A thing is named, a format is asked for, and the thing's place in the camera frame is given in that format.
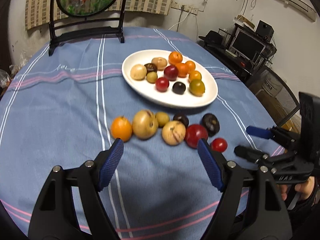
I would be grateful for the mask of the person's right hand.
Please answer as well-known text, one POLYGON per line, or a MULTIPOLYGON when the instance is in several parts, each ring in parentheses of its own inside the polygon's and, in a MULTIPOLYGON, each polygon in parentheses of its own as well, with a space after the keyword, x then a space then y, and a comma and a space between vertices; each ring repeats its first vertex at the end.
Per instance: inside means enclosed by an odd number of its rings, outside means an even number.
MULTIPOLYGON (((300 200, 308 199, 315 187, 315 178, 309 177, 308 180, 302 184, 297 184, 295 186, 295 191, 300 193, 300 200)), ((283 200, 287 199, 287 185, 278 185, 278 189, 280 190, 280 194, 283 200)))

